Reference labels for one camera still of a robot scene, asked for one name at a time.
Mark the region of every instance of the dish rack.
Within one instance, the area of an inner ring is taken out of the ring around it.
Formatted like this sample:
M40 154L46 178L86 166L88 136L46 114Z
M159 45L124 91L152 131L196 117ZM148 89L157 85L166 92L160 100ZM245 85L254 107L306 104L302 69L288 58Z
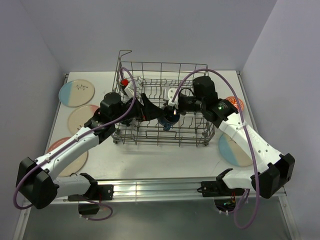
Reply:
M112 91L121 95L122 101L129 100L123 94L120 81L130 77L126 72L120 72L121 67L127 68L135 79L137 96L145 93L149 100L157 107L163 107L163 90L178 87L181 80L190 72L197 69L208 68L206 64L198 63L176 63L176 62L142 62L123 61L123 57L131 50L121 50L118 55L116 71ZM184 83L183 88L193 88L195 77L208 75L208 72L196 73ZM184 95L190 96L191 91L182 90ZM157 119L152 121L138 122L133 120L130 125L117 123L116 130L112 134L115 144L155 144L155 145L195 145L207 146L215 135L215 127L208 122L201 113L187 113L181 115L179 121L169 130L158 123Z

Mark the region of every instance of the metal frame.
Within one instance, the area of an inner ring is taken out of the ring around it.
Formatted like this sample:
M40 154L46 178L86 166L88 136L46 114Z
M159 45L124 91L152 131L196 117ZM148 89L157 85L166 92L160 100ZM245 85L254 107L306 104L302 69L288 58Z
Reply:
M207 69L207 64L199 63L177 63L177 62L142 62L142 61L122 61L122 57L131 53L131 50L120 50L114 82L113 92L121 95L122 101L126 102L129 98L124 94L121 87L121 80L130 79L129 75L120 71L121 67L126 67L135 79L137 93L145 93L148 99L161 108L166 101L163 100L163 90L176 88L183 79L183 75L196 69ZM197 76L208 75L208 72L198 73ZM193 87L193 79L190 77L184 83L185 88ZM191 92L184 90L182 92L190 96ZM117 123L116 131L112 134L113 142L123 144L133 142L139 144L156 145L199 145L207 146L215 135L215 127L208 122L201 113L187 113L181 115L179 121L169 130L164 131L163 126L157 120L148 122L132 121L130 125Z
M253 128L258 132L252 111L248 102L248 98L244 89L241 75L237 72L238 80L243 91L244 100L251 117ZM68 80L68 75L65 76L64 83ZM49 147L52 132L56 124L56 119L60 103L54 117L54 124L48 138L46 150ZM214 181L215 177L198 177L198 178L161 178L161 179L131 179L131 180L99 180L98 184L112 184L114 185L113 200L108 202L152 202L152 201L183 201L183 200L205 200L196 189L201 185L202 181ZM256 195L252 191L250 198ZM285 188L282 187L276 192L273 197L279 198L280 205L283 212L284 220L289 229L291 239L300 240L299 234L293 213L288 204L287 194ZM226 199L228 197L215 197L214 199ZM51 204L78 204L78 202L69 202L66 197L54 200ZM31 209L22 210L15 230L14 240L22 240Z

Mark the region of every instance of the wire basket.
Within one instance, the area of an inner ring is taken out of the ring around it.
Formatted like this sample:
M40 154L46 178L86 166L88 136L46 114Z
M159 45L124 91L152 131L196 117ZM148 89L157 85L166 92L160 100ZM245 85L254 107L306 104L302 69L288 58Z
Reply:
M163 107L163 90L166 88L177 88L181 80L190 72L197 69L208 68L206 64L197 63L174 63L174 62L142 62L123 61L124 55L131 50L121 50L118 55L116 73L113 82L113 91L120 94L122 101L129 98L123 94L120 81L130 80L129 75L119 73L121 67L127 68L136 82L137 96L145 93L149 100L158 107ZM193 79L208 75L208 72L196 73L183 85L183 88L192 88ZM183 90L184 95L190 96L191 92ZM129 126L117 123L116 131L112 134L113 142L123 144L156 144L156 145L195 145L207 146L215 135L215 127L211 122L204 119L201 113L187 113L181 115L179 121L169 130L157 119L152 121L138 122L133 120Z

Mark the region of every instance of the gray wall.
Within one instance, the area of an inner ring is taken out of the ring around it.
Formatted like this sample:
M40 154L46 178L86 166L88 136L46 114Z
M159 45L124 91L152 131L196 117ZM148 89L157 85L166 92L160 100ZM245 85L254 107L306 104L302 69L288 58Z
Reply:
M286 190L304 239L319 239L320 1L278 0L242 71L260 134L295 169Z
M136 61L241 70L276 0L21 0L66 72Z
M11 239L20 161L45 150L63 75L17 0L0 1L0 239Z

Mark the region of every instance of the robotic arm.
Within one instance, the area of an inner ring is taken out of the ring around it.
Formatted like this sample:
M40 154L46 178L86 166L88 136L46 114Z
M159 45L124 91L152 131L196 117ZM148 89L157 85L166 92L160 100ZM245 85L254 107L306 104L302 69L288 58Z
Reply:
M209 76L201 76L193 80L193 96L179 93L177 98L172 100L176 90L176 88L171 88L164 91L163 98L166 100L164 109L151 103L144 93L141 94L143 104L135 97L130 96L132 91L128 89L125 92L132 98L126 103L121 101L121 96L118 93L110 92L106 94L100 103L100 108L76 135L36 160L27 157L21 161L17 185L28 172L49 160L47 164L36 169L24 181L19 191L37 209L42 209L55 198L63 196L81 195L89 200L97 199L97 194L99 194L98 182L90 175L81 173L80 175L62 178L59 178L58 175L81 154L101 144L111 136L116 130L114 124L97 130L94 129L117 119L130 108L132 101L134 101L132 109L125 118L121 119L123 124L130 124L132 119L142 122L158 118L169 119L172 115L184 115L187 112L201 112L207 121L228 134L251 156L238 110L229 101L218 98L215 84ZM290 154L282 155L281 152L264 141L249 125L246 125L246 127L256 156L260 195L264 198L270 198L290 180L295 159ZM79 136L90 130L89 134L78 139ZM256 189L256 179L252 169L226 169L216 178L210 192L214 193L214 196L230 196L234 189Z

